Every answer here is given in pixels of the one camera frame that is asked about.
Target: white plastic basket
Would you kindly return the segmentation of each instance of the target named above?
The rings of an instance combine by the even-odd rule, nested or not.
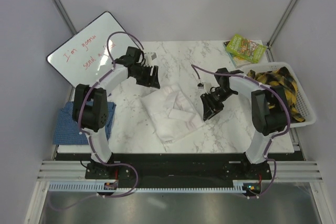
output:
[[[308,101],[308,98],[298,78],[296,77],[290,65],[288,65],[285,62],[268,62],[268,63],[250,64],[242,66],[240,70],[247,74],[250,70],[253,70],[256,73],[261,73],[267,71],[274,71],[282,67],[286,67],[296,80],[296,83],[298,85],[298,94],[297,94],[297,103],[295,107],[300,112],[300,114],[306,119],[302,123],[291,123],[290,127],[295,128],[313,124],[316,121],[316,115],[310,105],[310,102]]]

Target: blue cloth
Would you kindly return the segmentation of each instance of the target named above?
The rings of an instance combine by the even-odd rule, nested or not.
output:
[[[85,134],[79,134],[78,123],[72,119],[73,102],[67,102],[63,109],[58,112],[57,124],[54,133],[54,144],[77,145],[88,144]],[[105,126],[106,138],[111,135],[112,122],[116,104],[108,102],[109,116]]]

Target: table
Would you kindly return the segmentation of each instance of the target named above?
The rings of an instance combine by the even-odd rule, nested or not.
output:
[[[222,41],[157,41],[144,42],[145,52],[156,52],[153,61],[159,66],[160,85],[178,83],[203,115],[198,79],[192,63],[209,71],[226,67],[234,70]],[[199,72],[204,82],[218,86],[213,75]],[[109,146],[114,153],[242,153],[248,149],[254,134],[248,99],[232,95],[224,102],[224,109],[197,131],[172,144],[163,144],[155,133],[152,122],[141,103],[143,97],[155,91],[135,85],[129,78],[112,91],[109,101],[116,103],[116,113]],[[289,134],[273,142],[271,153],[293,153]],[[63,145],[58,153],[90,153],[88,145]]]

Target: whiteboard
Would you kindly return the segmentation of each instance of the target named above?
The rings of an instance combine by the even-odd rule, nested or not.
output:
[[[106,44],[109,35],[124,31],[109,12],[104,12],[80,32],[47,56],[47,61],[74,87],[93,85],[112,68]],[[109,40],[113,58],[126,54],[136,44],[126,34],[113,35]]]
[[[77,30],[104,10],[142,41],[268,41],[290,0],[61,0]]]

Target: white cloth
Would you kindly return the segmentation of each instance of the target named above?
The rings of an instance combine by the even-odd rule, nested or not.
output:
[[[204,125],[177,84],[161,88],[141,100],[164,143],[175,142]]]

